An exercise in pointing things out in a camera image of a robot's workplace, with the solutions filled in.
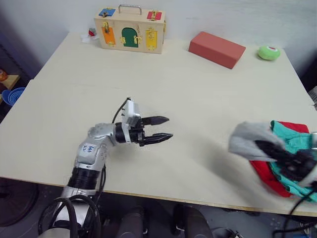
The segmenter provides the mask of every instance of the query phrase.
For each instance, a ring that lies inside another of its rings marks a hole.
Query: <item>teal cloth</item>
[[[271,128],[273,134],[277,135],[285,142],[285,149],[292,154],[296,154],[299,150],[305,150],[311,148],[311,135],[308,133],[299,133],[292,129],[283,126],[278,121],[271,121]],[[290,193],[303,197],[309,192],[310,188],[300,187],[297,185],[296,181],[289,180],[280,173],[280,167],[275,163],[271,162],[270,167],[275,175],[275,177],[285,186],[287,191]],[[317,202],[317,193],[310,196],[311,201]]]

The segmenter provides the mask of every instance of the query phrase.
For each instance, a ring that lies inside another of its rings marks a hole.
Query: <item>red brick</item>
[[[227,68],[233,68],[245,49],[244,46],[202,31],[192,39],[188,51]]]

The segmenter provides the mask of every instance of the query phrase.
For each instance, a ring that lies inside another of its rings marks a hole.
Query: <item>green ball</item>
[[[258,55],[265,60],[275,60],[281,55],[281,51],[274,46],[262,46]]]

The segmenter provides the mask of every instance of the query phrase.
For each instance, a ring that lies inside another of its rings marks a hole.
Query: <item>blue panel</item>
[[[113,8],[110,8],[110,9],[104,8],[104,9],[99,13],[99,16],[104,16],[104,12],[107,13],[107,16],[112,16],[112,15],[114,14],[114,11],[115,11],[115,9],[113,9]]]

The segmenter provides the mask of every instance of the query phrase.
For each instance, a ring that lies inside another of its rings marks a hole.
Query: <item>wooden box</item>
[[[102,48],[162,53],[165,12],[135,5],[104,8],[95,17]]]

